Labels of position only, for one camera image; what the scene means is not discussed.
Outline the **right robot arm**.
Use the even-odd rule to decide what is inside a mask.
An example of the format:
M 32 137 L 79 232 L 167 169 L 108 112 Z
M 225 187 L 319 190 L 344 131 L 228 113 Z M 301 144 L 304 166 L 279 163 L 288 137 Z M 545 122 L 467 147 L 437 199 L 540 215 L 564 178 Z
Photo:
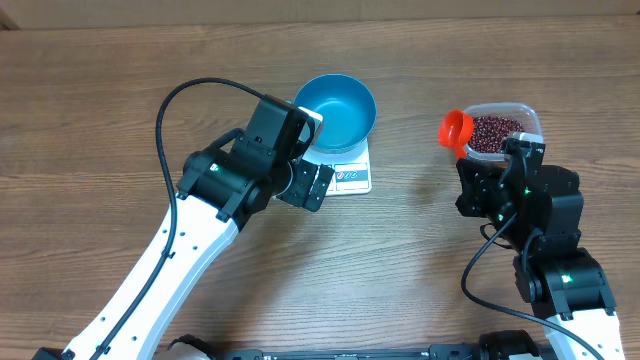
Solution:
M 624 356 L 616 302 L 604 270 L 580 247 L 578 175 L 538 155 L 506 167 L 460 159 L 461 215 L 488 219 L 516 251 L 516 286 L 560 359 Z

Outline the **red measuring scoop blue handle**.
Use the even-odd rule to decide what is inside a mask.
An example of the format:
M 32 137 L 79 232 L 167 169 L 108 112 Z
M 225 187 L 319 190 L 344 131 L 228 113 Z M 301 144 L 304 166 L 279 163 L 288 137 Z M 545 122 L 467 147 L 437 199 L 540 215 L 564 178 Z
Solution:
M 439 126 L 439 145 L 452 149 L 458 159 L 466 158 L 465 146 L 469 143 L 473 131 L 473 118 L 461 110 L 452 110 L 444 116 Z

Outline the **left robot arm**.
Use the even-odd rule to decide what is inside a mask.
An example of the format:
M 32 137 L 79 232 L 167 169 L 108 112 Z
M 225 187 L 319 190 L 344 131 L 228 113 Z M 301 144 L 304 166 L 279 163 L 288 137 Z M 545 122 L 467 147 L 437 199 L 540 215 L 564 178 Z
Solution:
M 168 183 L 170 206 L 148 248 L 99 315 L 38 359 L 150 359 L 204 271 L 272 198 L 317 211 L 333 169 L 304 160 L 316 129 L 232 129 Z

